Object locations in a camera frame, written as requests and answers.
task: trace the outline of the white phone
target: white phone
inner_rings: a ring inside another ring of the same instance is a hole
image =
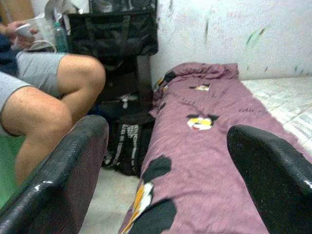
[[[31,25],[29,23],[26,23],[20,27],[18,27],[15,32],[17,35],[21,35],[27,38],[32,38],[34,35],[30,32]]]

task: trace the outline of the black duffel bag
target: black duffel bag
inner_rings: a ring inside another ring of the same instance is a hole
[[[150,56],[158,52],[156,10],[68,14],[70,52],[105,57]]]

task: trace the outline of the leg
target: leg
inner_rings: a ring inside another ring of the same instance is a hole
[[[68,108],[35,87],[22,87],[6,101],[1,112],[3,128],[26,139],[16,158],[18,184],[44,159],[71,129]]]
[[[77,122],[91,109],[105,84],[103,65],[93,57],[66,55],[58,67],[61,99]]]

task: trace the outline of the person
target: person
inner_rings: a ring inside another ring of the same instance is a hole
[[[13,51],[14,42],[22,49],[33,42],[15,33],[23,24],[0,24],[0,135],[25,136],[15,164],[18,184],[87,114],[105,84],[96,58]]]

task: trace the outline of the bed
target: bed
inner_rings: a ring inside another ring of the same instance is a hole
[[[184,63],[169,71],[158,84],[154,108],[150,112],[156,122],[149,150],[135,200],[119,233],[267,234],[281,233],[281,230],[282,233],[307,233],[311,222],[298,222],[305,227],[290,229],[278,218],[274,219],[278,216],[271,215],[274,213],[269,209],[272,206],[264,205],[262,200],[270,200],[270,197],[253,194],[255,181],[262,186],[261,177],[253,176],[253,171],[263,168],[265,172],[269,163],[253,165],[252,157],[249,161],[236,160],[242,155],[232,150],[235,140],[231,136],[239,136],[236,139],[248,136],[250,140],[245,143],[235,142],[234,148],[241,149],[251,147],[251,142],[256,142],[252,140],[254,136],[259,136],[263,142],[273,137],[278,142],[274,146],[260,143],[261,147],[251,149],[268,152],[272,148],[274,153],[269,153],[271,160],[268,162],[273,162],[272,158],[278,155],[279,165],[288,162],[287,167],[295,168],[294,165],[301,162],[306,174],[312,175],[309,167],[312,161],[312,79],[241,82],[237,64]],[[240,166],[244,161],[250,164]],[[252,166],[249,177],[244,175]],[[289,168],[281,169],[281,177],[304,182],[300,184],[304,188],[300,191],[305,194],[297,194],[297,198],[309,201],[310,178],[295,180],[290,176],[294,171]],[[300,168],[296,170],[297,177],[301,178]],[[295,182],[292,186],[300,187]],[[274,187],[278,186],[264,182],[262,188],[273,197],[278,194],[282,201],[286,189],[275,191]],[[289,197],[290,200],[285,199],[285,213],[288,205],[295,204],[298,208],[298,203]],[[309,205],[305,208],[309,215]]]

